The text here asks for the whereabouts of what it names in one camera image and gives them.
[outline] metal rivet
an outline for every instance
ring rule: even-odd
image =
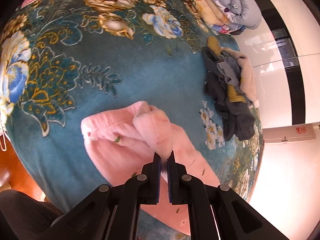
[[[223,184],[223,185],[220,185],[220,189],[222,191],[228,191],[230,189],[229,185],[228,184]]]
[[[108,186],[108,185],[106,185],[106,184],[103,184],[103,185],[101,185],[100,187],[99,187],[99,191],[100,192],[106,192],[106,191],[108,191],[110,189],[110,187]]]
[[[182,176],[182,179],[183,179],[184,181],[189,181],[189,180],[192,179],[192,177],[191,177],[189,174],[185,174],[185,175]]]
[[[137,180],[144,181],[144,180],[146,180],[146,179],[147,179],[147,176],[144,175],[144,174],[139,174],[139,175],[137,176]]]

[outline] pant leg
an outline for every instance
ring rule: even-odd
[[[63,215],[52,203],[12,189],[0,192],[0,211],[19,240],[36,240]]]

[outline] bed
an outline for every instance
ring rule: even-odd
[[[14,103],[3,106],[10,112],[6,129],[27,171],[58,208],[69,211],[108,183],[85,151],[81,120],[145,100],[186,131],[222,184],[249,201],[263,152],[259,111],[251,109],[253,138],[227,142],[214,102],[203,91],[200,51],[207,37],[238,50],[233,37],[207,28],[192,14],[190,0],[100,1],[38,0],[17,10],[4,30],[1,68],[24,69],[8,85]],[[170,21],[172,31],[156,15]],[[19,56],[10,53],[10,44],[19,45]],[[206,132],[207,118],[217,127],[215,139]],[[189,237],[144,212],[138,235]]]

